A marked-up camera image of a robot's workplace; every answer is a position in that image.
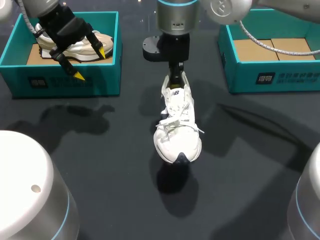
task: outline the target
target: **white cylindrical robot base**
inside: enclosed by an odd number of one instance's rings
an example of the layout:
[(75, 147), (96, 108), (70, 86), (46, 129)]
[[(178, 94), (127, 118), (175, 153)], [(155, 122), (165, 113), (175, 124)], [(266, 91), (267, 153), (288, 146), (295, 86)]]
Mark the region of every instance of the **white cylindrical robot base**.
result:
[(320, 144), (292, 194), (287, 221), (294, 240), (320, 240)]
[(0, 131), (0, 240), (76, 240), (74, 198), (46, 150)]

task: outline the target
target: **black mount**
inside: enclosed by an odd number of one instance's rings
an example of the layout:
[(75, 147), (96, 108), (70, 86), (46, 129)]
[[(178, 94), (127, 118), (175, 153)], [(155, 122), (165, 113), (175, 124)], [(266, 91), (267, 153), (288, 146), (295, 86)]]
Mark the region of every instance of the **black mount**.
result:
[(93, 28), (89, 23), (86, 23), (83, 18), (76, 17), (68, 6), (57, 7), (48, 14), (39, 17), (39, 24), (42, 30), (35, 33), (34, 36), (38, 38), (43, 32), (56, 44), (50, 51), (51, 57), (58, 61), (63, 70), (68, 75), (76, 74), (77, 70), (67, 60), (63, 52), (72, 44), (75, 44), (86, 37), (91, 43), (96, 54), (104, 59), (99, 49), (103, 44), (97, 39), (92, 32)]
[(149, 62), (169, 62), (170, 83), (182, 82), (184, 61), (189, 59), (190, 35), (173, 36), (163, 33), (143, 41), (143, 57)]

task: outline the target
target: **white cable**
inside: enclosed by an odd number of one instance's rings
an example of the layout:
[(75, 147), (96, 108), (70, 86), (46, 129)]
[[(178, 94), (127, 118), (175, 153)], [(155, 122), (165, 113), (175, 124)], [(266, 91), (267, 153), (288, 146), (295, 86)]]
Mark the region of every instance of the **white cable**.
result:
[(259, 46), (268, 49), (270, 51), (279, 53), (279, 54), (285, 54), (285, 55), (292, 55), (292, 56), (311, 56), (311, 55), (317, 55), (320, 54), (320, 50), (317, 51), (309, 51), (309, 52), (296, 52), (296, 51), (284, 51), (284, 50), (280, 50), (280, 49), (276, 49), (273, 48), (271, 46), (268, 46), (262, 42), (260, 42), (259, 40), (257, 40), (254, 36), (252, 36), (250, 34), (250, 32), (248, 32), (248, 30), (245, 28), (245, 26), (243, 25), (242, 21), (240, 21), (240, 27), (242, 28), (242, 30), (244, 31), (244, 33), (256, 44), (258, 44)]
[(23, 16), (23, 19), (25, 21), (26, 26), (28, 27), (28, 29), (30, 30), (30, 32), (32, 34), (35, 34), (36, 30), (35, 30), (34, 26), (32, 26), (30, 21), (29, 21), (29, 18), (28, 18), (28, 15), (27, 15), (23, 0), (17, 0), (17, 1), (18, 1), (19, 6), (20, 6), (20, 9), (21, 9), (21, 12), (22, 12), (22, 16)]

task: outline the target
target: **white sneaker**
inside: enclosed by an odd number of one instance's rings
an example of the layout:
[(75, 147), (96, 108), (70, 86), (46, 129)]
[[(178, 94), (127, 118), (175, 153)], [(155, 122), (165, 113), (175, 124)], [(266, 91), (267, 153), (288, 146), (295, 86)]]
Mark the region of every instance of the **white sneaker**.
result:
[[(35, 25), (35, 30), (37, 32), (41, 28), (42, 27), (39, 23)], [(108, 35), (101, 34), (96, 30), (94, 30), (93, 33), (103, 44), (105, 58), (107, 59), (111, 57), (114, 49), (114, 39)], [(46, 32), (40, 35), (36, 41), (41, 49), (41, 57), (43, 59), (51, 59), (49, 52), (56, 45), (54, 41), (52, 41)], [(100, 59), (86, 37), (82, 41), (78, 41), (76, 44), (71, 45), (66, 51), (63, 52), (63, 54), (68, 58), (75, 59), (80, 62), (91, 62)]]
[(164, 103), (161, 121), (153, 136), (154, 146), (160, 157), (170, 163), (189, 163), (196, 160), (202, 143), (195, 123), (194, 99), (185, 72), (182, 73), (183, 88), (170, 89), (166, 76), (161, 89)]

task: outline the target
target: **black table surface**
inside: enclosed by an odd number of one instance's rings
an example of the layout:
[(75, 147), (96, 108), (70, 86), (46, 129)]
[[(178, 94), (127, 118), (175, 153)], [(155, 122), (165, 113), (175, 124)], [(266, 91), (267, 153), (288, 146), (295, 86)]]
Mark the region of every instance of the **black table surface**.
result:
[(205, 132), (202, 153), (189, 170), (166, 167), (153, 133), (168, 65), (142, 55), (143, 40), (156, 32), (154, 9), (121, 8), (119, 97), (13, 100), (0, 78), (0, 129), (27, 134), (49, 152), (77, 203), (79, 240), (289, 240), (289, 200), (320, 142), (320, 94), (231, 95), (218, 28), (200, 27), (185, 71)]

